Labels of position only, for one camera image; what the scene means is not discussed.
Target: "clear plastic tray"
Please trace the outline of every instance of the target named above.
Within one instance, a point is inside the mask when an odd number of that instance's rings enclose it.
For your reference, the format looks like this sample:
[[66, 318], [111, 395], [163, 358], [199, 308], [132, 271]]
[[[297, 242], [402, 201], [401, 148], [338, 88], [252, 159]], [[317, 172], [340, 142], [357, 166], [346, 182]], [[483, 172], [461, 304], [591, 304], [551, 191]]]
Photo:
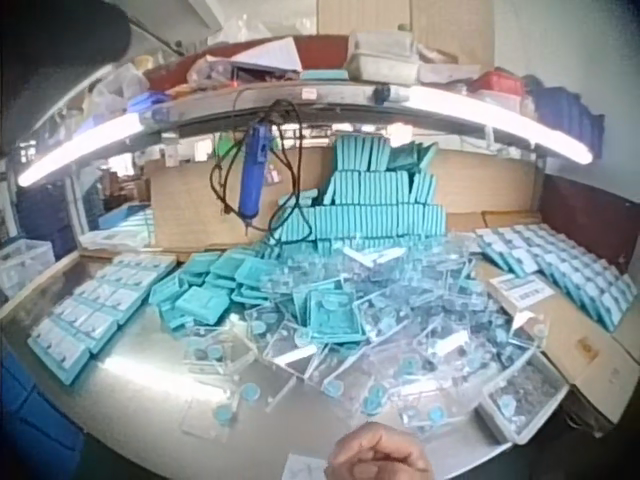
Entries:
[[569, 385], [535, 350], [483, 389], [478, 410], [499, 440], [527, 443], [558, 407]]

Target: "metal shelf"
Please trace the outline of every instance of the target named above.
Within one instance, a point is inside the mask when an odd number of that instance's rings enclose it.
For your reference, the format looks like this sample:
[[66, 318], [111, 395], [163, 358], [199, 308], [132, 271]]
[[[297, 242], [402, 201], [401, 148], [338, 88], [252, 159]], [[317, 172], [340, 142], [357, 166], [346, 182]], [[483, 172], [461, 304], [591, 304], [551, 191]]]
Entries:
[[[280, 82], [197, 93], [156, 105], [141, 113], [140, 120], [144, 126], [142, 133], [91, 152], [78, 160], [86, 162], [107, 158], [158, 144], [163, 131], [175, 131], [180, 138], [188, 138], [243, 127], [277, 99], [295, 103], [305, 124], [403, 122], [444, 134], [485, 138], [487, 130], [484, 124], [465, 121], [454, 115], [433, 113], [429, 105], [415, 107], [408, 106], [407, 102], [376, 105], [373, 101], [375, 88], [376, 85], [373, 84], [349, 82]], [[421, 89], [425, 93], [433, 92], [428, 87], [392, 88], [394, 96], [405, 98], [409, 97], [410, 92], [420, 92]], [[524, 117], [516, 118], [546, 129]], [[493, 129], [493, 140], [541, 156], [562, 157], [540, 145], [531, 145], [530, 140], [524, 136], [496, 128]]]

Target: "workbench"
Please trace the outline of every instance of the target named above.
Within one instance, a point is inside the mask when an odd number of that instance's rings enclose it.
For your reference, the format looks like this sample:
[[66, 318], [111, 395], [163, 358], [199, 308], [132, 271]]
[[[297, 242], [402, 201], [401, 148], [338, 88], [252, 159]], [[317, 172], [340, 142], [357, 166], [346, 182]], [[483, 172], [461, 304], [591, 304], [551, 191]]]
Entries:
[[[175, 479], [278, 479], [289, 453], [326, 458], [334, 442], [347, 433], [329, 399], [301, 380], [270, 413], [245, 410], [225, 443], [184, 433], [183, 415], [201, 384], [183, 363], [182, 341], [163, 330], [155, 309], [147, 305], [70, 387], [64, 386], [26, 340], [53, 305], [104, 265], [103, 260], [73, 254], [3, 310], [2, 331], [9, 347], [37, 387], [80, 428], [132, 462]], [[400, 427], [392, 410], [377, 420]], [[430, 436], [425, 449], [437, 478], [448, 478], [510, 446], [498, 443], [482, 419], [472, 414]]]

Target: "printed label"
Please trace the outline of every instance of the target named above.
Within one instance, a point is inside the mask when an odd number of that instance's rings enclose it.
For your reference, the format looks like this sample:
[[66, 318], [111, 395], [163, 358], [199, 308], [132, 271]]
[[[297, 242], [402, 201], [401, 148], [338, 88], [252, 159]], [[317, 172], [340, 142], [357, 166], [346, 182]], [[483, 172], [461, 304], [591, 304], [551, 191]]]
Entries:
[[504, 275], [494, 278], [491, 283], [518, 309], [526, 308], [554, 294], [551, 288], [533, 276], [516, 278], [514, 275]]

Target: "wire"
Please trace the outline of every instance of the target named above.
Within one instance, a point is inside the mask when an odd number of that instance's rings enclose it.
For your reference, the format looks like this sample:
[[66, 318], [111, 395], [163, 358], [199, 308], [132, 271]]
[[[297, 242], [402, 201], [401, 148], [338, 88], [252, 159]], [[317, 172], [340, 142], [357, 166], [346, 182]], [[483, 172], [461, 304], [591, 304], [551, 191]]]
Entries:
[[[284, 144], [285, 144], [284, 134], [282, 133], [282, 125], [285, 123], [292, 123], [292, 122], [286, 121], [291, 116], [293, 116], [295, 121], [298, 123], [298, 152], [297, 152], [298, 158], [297, 158], [297, 165], [295, 169], [293, 168], [293, 164], [291, 163], [287, 155], [286, 149], [284, 148]], [[275, 127], [278, 131], [278, 137], [279, 137], [280, 146], [281, 146], [281, 151], [280, 151], [281, 155], [273, 147], [270, 148], [270, 152], [284, 166], [284, 168], [287, 169], [287, 171], [291, 176], [291, 193], [287, 197], [286, 201], [278, 205], [278, 207], [275, 209], [275, 211], [269, 218], [269, 221], [266, 227], [260, 227], [260, 226], [254, 225], [253, 223], [247, 222], [245, 219], [242, 218], [242, 216], [240, 215], [240, 212], [227, 201], [227, 191], [228, 191], [227, 187], [228, 187], [229, 179], [231, 177], [231, 170], [233, 169], [233, 166], [235, 165], [235, 162], [238, 156], [243, 150], [243, 146], [249, 134], [249, 129], [247, 129], [244, 132], [241, 139], [236, 140], [232, 144], [232, 146], [223, 154], [220, 155], [219, 152], [217, 152], [214, 149], [214, 155], [217, 158], [215, 160], [213, 167], [211, 168], [211, 171], [209, 172], [209, 186], [213, 194], [216, 196], [216, 198], [220, 201], [220, 203], [222, 203], [224, 213], [234, 214], [245, 223], [247, 228], [252, 228], [256, 231], [266, 233], [269, 236], [269, 238], [274, 241], [275, 245], [294, 244], [294, 243], [304, 242], [305, 240], [309, 239], [313, 235], [313, 226], [311, 225], [311, 222], [309, 222], [309, 219], [304, 213], [304, 209], [300, 205], [300, 188], [301, 188], [301, 179], [302, 179], [302, 148], [303, 148], [302, 119], [300, 117], [300, 112], [298, 111], [298, 109], [296, 108], [293, 102], [289, 100], [279, 99], [274, 101], [267, 108], [267, 110], [258, 117], [257, 122], [268, 123], [272, 127]], [[226, 169], [226, 172], [224, 173], [224, 178], [223, 178], [223, 173], [222, 173], [223, 164], [225, 160], [229, 157], [229, 155], [231, 155], [232, 153], [233, 155], [231, 156], [229, 165], [227, 166], [227, 169]], [[214, 172], [216, 171], [219, 172], [219, 183], [221, 184], [222, 192], [220, 192], [218, 188], [216, 188], [216, 186], [214, 185], [213, 177], [214, 177]], [[288, 208], [289, 210], [287, 211], [286, 214], [284, 214], [284, 216], [281, 217], [281, 213], [286, 208]], [[286, 222], [291, 218], [291, 216], [294, 214], [296, 210], [299, 211], [302, 221], [305, 223], [308, 232], [306, 235], [304, 235], [300, 239], [297, 239], [294, 241], [281, 241], [279, 236], [277, 235], [277, 232], [283, 225], [286, 224]]]

